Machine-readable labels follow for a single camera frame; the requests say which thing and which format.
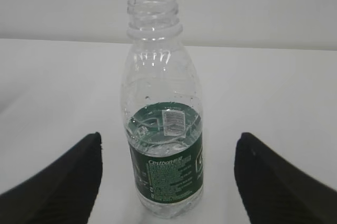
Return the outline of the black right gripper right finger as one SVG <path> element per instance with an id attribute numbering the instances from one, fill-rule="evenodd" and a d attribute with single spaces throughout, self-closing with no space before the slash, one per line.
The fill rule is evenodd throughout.
<path id="1" fill-rule="evenodd" d="M 336 190 L 251 133 L 237 141 L 235 181 L 250 223 L 336 223 Z"/>

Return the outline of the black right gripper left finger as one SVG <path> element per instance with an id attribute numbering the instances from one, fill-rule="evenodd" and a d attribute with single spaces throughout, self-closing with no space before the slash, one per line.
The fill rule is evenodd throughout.
<path id="1" fill-rule="evenodd" d="M 1 223 L 88 223 L 102 180 L 100 133 L 1 194 Z"/>

